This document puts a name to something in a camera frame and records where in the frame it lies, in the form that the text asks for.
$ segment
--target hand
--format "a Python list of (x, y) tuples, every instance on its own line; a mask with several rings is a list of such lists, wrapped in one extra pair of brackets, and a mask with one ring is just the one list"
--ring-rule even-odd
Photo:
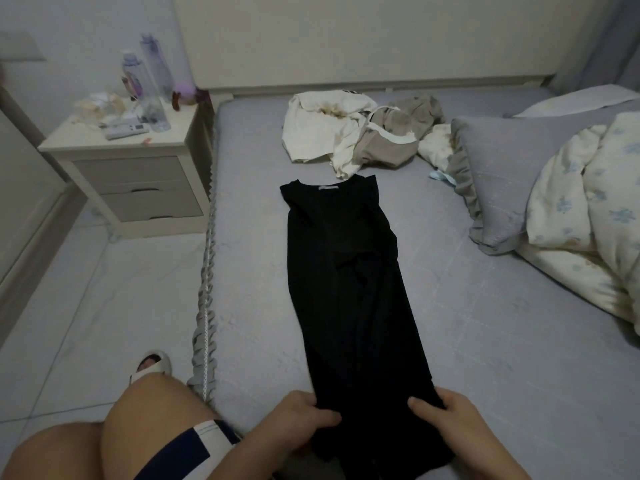
[(316, 395), (292, 391), (255, 428), (265, 441), (291, 453), (308, 443), (318, 428), (338, 426), (340, 413), (316, 408)]
[(409, 398), (409, 408), (434, 426), (462, 461), (491, 480), (531, 480), (466, 396), (441, 387), (436, 387), (436, 392), (446, 410), (416, 397)]

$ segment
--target black dress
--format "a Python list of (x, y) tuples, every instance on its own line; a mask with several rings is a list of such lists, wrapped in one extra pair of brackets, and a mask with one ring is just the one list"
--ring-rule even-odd
[(378, 206), (375, 177), (280, 190), (290, 206), (289, 292), (302, 328), (318, 407), (340, 411), (314, 450), (337, 456), (348, 479), (414, 479), (450, 462), (409, 396), (443, 407), (431, 382), (397, 263), (397, 240)]

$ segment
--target headboard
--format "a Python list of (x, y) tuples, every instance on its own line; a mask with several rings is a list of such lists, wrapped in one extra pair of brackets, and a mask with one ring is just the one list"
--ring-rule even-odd
[(596, 0), (173, 0), (196, 84), (216, 92), (544, 77)]

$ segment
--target nightstand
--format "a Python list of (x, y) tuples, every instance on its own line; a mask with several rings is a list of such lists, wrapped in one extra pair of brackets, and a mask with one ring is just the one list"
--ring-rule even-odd
[(69, 118), (41, 144), (123, 237), (205, 232), (212, 148), (205, 108), (164, 108), (171, 129), (108, 141)]

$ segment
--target remote control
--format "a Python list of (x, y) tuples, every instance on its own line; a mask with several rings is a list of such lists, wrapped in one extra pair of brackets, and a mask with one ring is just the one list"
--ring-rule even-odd
[(149, 133), (146, 125), (118, 125), (110, 126), (102, 130), (107, 139), (126, 138), (135, 134)]

